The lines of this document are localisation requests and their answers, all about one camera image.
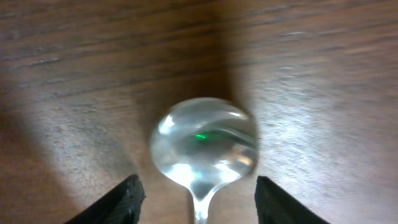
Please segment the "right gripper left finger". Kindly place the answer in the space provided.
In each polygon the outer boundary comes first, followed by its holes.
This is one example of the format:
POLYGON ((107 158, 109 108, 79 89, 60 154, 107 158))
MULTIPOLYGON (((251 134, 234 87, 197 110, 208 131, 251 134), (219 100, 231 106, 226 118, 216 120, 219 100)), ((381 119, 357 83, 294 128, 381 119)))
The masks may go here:
POLYGON ((137 224, 145 197, 139 176, 130 175, 65 224, 137 224))

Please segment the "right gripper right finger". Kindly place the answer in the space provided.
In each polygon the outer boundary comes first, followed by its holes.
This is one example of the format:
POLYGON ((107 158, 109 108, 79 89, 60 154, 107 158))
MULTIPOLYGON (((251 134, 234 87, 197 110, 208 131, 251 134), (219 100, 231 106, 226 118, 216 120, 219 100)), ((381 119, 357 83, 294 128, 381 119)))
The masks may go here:
POLYGON ((257 177, 254 198, 259 224, 329 224, 268 177, 257 177))

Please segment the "steel spoon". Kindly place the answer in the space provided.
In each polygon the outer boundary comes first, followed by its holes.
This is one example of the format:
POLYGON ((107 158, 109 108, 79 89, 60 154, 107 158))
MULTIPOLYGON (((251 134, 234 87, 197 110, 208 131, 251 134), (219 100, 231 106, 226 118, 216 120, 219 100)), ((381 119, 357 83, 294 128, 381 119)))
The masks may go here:
POLYGON ((153 129, 156 168, 192 196, 194 222, 205 224, 214 195, 247 176, 259 159, 255 119, 219 98, 194 98, 171 107, 153 129))

